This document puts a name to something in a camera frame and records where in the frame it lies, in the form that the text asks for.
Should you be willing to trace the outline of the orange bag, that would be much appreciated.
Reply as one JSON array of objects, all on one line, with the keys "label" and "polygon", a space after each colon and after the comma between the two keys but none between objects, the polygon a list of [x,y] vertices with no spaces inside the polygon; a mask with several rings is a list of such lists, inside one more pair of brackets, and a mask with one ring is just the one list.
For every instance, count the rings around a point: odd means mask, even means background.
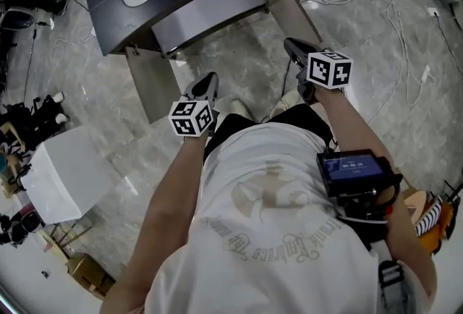
[{"label": "orange bag", "polygon": [[441,204],[441,213],[435,225],[419,237],[421,244],[430,255],[435,255],[441,249],[446,228],[449,226],[452,216],[453,208],[444,200]]}]

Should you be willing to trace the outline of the grey round-faced machine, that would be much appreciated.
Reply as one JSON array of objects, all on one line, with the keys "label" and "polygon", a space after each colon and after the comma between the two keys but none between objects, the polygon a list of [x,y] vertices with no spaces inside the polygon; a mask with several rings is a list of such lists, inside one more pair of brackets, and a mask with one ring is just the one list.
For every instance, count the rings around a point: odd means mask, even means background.
[{"label": "grey round-faced machine", "polygon": [[10,7],[1,13],[0,29],[20,31],[28,29],[35,23],[35,14],[31,9]]}]

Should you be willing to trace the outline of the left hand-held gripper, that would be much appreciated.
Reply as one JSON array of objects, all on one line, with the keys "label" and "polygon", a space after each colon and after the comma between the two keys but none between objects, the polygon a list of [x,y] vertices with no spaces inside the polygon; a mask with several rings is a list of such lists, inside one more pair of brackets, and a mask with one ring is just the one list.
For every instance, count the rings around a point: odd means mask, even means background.
[{"label": "left hand-held gripper", "polygon": [[187,87],[169,111],[169,122],[178,137],[212,137],[218,112],[214,110],[219,78],[216,72],[198,76]]}]

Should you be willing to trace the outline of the person's right shoe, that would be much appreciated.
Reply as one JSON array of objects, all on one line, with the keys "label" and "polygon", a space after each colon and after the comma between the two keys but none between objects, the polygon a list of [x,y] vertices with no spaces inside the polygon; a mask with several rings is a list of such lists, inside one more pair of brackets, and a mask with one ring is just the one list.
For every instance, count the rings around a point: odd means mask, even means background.
[{"label": "person's right shoe", "polygon": [[301,101],[301,96],[297,89],[290,90],[285,93],[278,103],[271,109],[271,112],[268,115],[269,119],[274,118],[275,116],[283,113],[284,111],[296,106]]}]

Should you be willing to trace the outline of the black white striped cloth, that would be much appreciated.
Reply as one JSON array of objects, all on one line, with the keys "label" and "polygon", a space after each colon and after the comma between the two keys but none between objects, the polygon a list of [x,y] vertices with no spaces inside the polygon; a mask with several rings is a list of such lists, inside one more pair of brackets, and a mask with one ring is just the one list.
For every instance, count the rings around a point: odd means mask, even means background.
[{"label": "black white striped cloth", "polygon": [[443,200],[440,196],[433,198],[431,207],[427,209],[415,224],[415,231],[418,237],[429,232],[437,223],[441,215]]}]

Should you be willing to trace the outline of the person's shoe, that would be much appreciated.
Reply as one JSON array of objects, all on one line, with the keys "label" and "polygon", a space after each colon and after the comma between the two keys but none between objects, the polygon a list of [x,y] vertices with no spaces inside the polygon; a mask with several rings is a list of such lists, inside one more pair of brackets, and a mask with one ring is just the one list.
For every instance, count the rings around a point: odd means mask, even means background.
[{"label": "person's shoe", "polygon": [[296,106],[301,101],[301,96],[297,89],[290,90],[285,93],[278,103],[271,109],[271,112],[268,115],[269,119],[274,118],[275,116],[283,113],[284,111]]},{"label": "person's shoe", "polygon": [[230,112],[232,114],[237,114],[241,117],[244,117],[251,122],[255,121],[247,106],[238,98],[234,99],[230,103]]}]

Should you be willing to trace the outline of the person's white printed t-shirt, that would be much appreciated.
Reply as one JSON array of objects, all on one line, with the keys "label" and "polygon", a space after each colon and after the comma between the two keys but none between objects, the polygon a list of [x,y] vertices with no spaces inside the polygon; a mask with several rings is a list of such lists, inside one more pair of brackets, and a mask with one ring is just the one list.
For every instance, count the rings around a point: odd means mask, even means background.
[{"label": "person's white printed t-shirt", "polygon": [[147,314],[375,314],[378,258],[336,218],[316,156],[288,124],[242,130],[208,156],[187,244]]}]

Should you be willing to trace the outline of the white square box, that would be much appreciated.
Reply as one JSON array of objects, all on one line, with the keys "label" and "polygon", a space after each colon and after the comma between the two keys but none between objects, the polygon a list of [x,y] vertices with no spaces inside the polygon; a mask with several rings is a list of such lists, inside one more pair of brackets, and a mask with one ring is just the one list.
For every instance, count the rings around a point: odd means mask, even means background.
[{"label": "white square box", "polygon": [[111,167],[87,127],[42,142],[22,186],[45,224],[82,218],[112,188]]}]

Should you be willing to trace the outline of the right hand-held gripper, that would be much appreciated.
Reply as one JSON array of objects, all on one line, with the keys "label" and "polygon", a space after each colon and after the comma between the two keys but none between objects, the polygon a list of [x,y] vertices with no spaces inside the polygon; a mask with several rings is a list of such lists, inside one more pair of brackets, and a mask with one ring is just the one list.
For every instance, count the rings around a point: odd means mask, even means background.
[{"label": "right hand-held gripper", "polygon": [[297,91],[307,105],[316,102],[315,88],[343,91],[350,84],[352,59],[299,38],[285,38],[284,49],[301,71]]}]

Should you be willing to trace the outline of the person's left forearm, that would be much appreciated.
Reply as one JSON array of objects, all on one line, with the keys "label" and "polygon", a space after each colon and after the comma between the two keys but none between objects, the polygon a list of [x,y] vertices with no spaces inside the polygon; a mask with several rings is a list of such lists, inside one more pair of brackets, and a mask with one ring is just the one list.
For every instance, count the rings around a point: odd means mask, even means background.
[{"label": "person's left forearm", "polygon": [[188,137],[153,193],[132,257],[112,286],[100,314],[141,307],[163,262],[188,236],[195,213],[208,135]]}]

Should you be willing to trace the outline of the person's right forearm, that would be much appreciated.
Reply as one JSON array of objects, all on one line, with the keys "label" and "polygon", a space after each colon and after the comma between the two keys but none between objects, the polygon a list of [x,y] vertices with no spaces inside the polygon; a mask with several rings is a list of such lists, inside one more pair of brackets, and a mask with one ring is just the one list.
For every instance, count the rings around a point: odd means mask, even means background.
[{"label": "person's right forearm", "polygon": [[[326,115],[342,151],[371,149],[378,157],[394,161],[386,146],[372,131],[367,122],[338,90],[316,88],[315,97],[326,111]],[[397,195],[392,212],[386,217],[388,235],[386,244],[391,257],[407,265],[419,279],[432,305],[437,291],[437,276],[434,262],[416,236],[402,195]]]}]

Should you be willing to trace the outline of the person's black shorts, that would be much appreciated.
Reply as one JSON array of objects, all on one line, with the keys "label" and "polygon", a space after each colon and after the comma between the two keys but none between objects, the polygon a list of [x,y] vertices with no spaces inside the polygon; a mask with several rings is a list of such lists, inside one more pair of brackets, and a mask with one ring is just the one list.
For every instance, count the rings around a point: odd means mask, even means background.
[{"label": "person's black shorts", "polygon": [[[311,132],[317,135],[324,142],[326,147],[328,147],[334,138],[329,126],[306,104],[297,104],[283,113],[277,114],[268,121],[268,124],[269,123],[288,124]],[[245,118],[239,114],[227,114],[222,123],[217,126],[215,133],[206,145],[203,160],[205,161],[207,157],[229,137],[255,125],[258,127],[261,126],[261,124],[256,123],[253,119]]]}]

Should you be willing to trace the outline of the person's left shoe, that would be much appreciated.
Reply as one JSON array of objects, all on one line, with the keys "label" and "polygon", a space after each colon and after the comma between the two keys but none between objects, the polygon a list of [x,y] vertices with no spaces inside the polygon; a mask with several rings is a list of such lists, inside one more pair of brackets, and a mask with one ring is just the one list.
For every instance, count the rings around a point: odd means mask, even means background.
[{"label": "person's left shoe", "polygon": [[255,121],[247,106],[238,98],[234,99],[230,103],[230,112],[232,114],[237,114],[241,117],[244,117],[251,122]]}]

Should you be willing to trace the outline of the brown wooden cabinet door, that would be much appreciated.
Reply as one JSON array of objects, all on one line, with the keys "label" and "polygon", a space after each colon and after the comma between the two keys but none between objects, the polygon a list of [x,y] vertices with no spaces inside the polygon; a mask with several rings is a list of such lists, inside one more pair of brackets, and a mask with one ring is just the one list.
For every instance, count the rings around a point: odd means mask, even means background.
[{"label": "brown wooden cabinet door", "polygon": [[125,55],[145,115],[152,124],[167,116],[181,95],[170,60],[138,47],[126,47]]},{"label": "brown wooden cabinet door", "polygon": [[321,46],[323,39],[299,0],[267,0],[268,9],[286,38]]}]

